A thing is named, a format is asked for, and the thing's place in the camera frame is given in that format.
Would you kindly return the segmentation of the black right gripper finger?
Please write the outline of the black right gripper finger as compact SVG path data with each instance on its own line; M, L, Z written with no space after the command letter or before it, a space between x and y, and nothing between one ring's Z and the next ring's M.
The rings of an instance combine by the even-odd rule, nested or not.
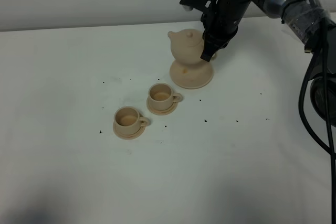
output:
M230 34L221 33L218 35L211 35L211 39L210 39L211 49L213 51L224 49L234 36L235 36L235 31Z
M214 37L210 32L204 31L203 41L204 41L204 47L203 47L203 52L201 54L201 59L203 59L204 61L210 62L213 55L218 50L217 38Z

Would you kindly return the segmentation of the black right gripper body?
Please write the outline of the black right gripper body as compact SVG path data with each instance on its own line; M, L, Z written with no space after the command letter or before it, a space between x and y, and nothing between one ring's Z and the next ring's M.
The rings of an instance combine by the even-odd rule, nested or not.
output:
M204 40L230 40L237 31L251 0L217 0L203 15Z

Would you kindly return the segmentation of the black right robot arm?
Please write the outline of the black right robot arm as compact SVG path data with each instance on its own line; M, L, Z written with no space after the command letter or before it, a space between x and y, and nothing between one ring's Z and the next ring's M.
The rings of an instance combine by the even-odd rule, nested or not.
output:
M308 70L310 100L317 114L335 125L335 22L319 0L181 0L202 12L204 49L201 58L210 61L236 35L250 3L282 23L313 54Z

